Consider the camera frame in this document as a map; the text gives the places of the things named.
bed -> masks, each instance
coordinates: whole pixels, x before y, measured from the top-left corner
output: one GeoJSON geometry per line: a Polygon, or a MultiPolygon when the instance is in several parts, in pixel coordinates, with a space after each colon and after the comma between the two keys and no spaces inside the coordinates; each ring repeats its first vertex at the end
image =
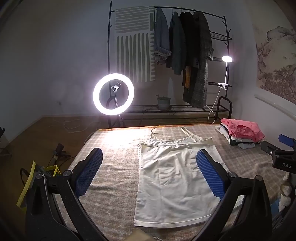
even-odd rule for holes
{"type": "MultiPolygon", "coordinates": [[[[230,146],[226,138],[215,130],[215,125],[187,125],[186,127],[199,136],[212,137],[230,171],[247,178],[261,175],[270,200],[274,201],[277,198],[285,172],[272,168],[271,157],[263,152],[259,145],[246,150],[230,146]]],[[[94,147],[103,151],[103,163],[86,194],[79,199],[94,223],[110,241],[123,240],[135,228],[133,217],[139,179],[138,143],[150,138],[152,128],[156,128],[155,135],[161,139],[185,137],[180,126],[98,130],[87,141],[70,166],[70,169],[73,169],[94,147]]],[[[66,224],[74,228],[59,196],[57,196],[57,202],[66,224]]],[[[238,209],[233,211],[227,225],[232,224],[237,212],[238,209]]],[[[163,241],[185,241],[196,235],[202,226],[203,224],[196,224],[171,229],[144,227],[140,229],[163,241]]]]}

white wall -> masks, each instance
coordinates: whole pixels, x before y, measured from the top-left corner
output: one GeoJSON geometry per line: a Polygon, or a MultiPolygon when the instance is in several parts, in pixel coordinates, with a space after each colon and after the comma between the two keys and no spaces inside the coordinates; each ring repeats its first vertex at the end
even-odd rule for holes
{"type": "Polygon", "coordinates": [[[234,57],[233,79],[234,88],[231,94],[233,117],[254,121],[266,135],[268,141],[280,148],[288,147],[278,141],[278,136],[284,134],[296,138],[295,121],[271,105],[255,98],[257,93],[257,53],[251,18],[243,0],[229,0],[232,14],[232,31],[234,57]]]}
{"type": "Polygon", "coordinates": [[[38,73],[39,23],[21,4],[0,32],[0,126],[8,141],[42,114],[38,73]]]}
{"type": "MultiPolygon", "coordinates": [[[[160,4],[228,18],[228,6],[218,0],[114,0],[112,8],[160,4]]],[[[110,1],[98,0],[26,0],[8,19],[0,32],[0,105],[4,108],[0,112],[0,126],[6,128],[9,140],[42,115],[98,114],[92,91],[108,73],[109,5],[110,1]]],[[[164,12],[169,24],[171,10],[164,12]]],[[[212,31],[225,33],[219,19],[207,19],[212,31]]],[[[228,21],[228,25],[231,28],[232,23],[228,21]]],[[[115,63],[113,36],[111,30],[111,71],[115,63]]],[[[223,42],[213,40],[213,48],[214,56],[227,53],[223,42]]],[[[209,81],[222,82],[224,75],[223,63],[209,63],[209,81]]],[[[155,104],[157,94],[171,97],[172,104],[182,104],[181,76],[164,66],[157,67],[156,76],[155,82],[135,86],[133,104],[155,104]]],[[[207,103],[214,102],[218,90],[209,86],[207,103]]],[[[108,96],[108,89],[103,93],[108,96]]]]}

yellow strap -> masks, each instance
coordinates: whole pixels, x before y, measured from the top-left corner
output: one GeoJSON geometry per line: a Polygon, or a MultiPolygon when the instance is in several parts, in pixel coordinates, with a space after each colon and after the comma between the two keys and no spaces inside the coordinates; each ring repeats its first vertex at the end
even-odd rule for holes
{"type": "Polygon", "coordinates": [[[31,181],[33,179],[33,175],[34,175],[34,171],[35,171],[35,166],[36,166],[36,163],[33,161],[33,164],[32,164],[32,167],[31,167],[31,172],[30,172],[30,175],[28,177],[28,180],[24,186],[24,189],[22,190],[22,193],[17,201],[17,206],[20,207],[21,204],[22,204],[22,201],[24,200],[24,197],[29,189],[29,186],[31,184],[31,181]]]}

wooden floor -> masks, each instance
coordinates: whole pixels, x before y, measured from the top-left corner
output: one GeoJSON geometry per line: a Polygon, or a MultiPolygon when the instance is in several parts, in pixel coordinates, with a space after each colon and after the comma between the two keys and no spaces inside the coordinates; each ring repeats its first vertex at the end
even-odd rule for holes
{"type": "MultiPolygon", "coordinates": [[[[190,119],[153,119],[141,121],[143,116],[126,117],[125,124],[131,126],[153,126],[174,124],[207,124],[207,116],[190,119]]],[[[32,160],[42,166],[47,166],[57,144],[63,144],[64,150],[75,156],[83,147],[85,140],[97,129],[108,128],[105,118],[99,117],[45,117],[27,128],[17,136],[7,149],[11,157],[0,157],[0,216],[16,233],[25,233],[25,214],[16,206],[22,192],[20,168],[31,169],[32,160]]],[[[64,160],[58,160],[58,166],[64,160]]],[[[65,162],[60,168],[66,170],[73,159],[65,162]]]]}

denim jacket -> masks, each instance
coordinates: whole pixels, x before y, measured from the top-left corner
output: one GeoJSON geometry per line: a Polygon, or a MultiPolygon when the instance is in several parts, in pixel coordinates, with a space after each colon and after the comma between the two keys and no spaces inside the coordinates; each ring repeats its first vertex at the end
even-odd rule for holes
{"type": "Polygon", "coordinates": [[[171,55],[168,24],[166,17],[159,7],[156,10],[156,22],[154,33],[154,55],[157,64],[165,64],[168,56],[171,55]]]}

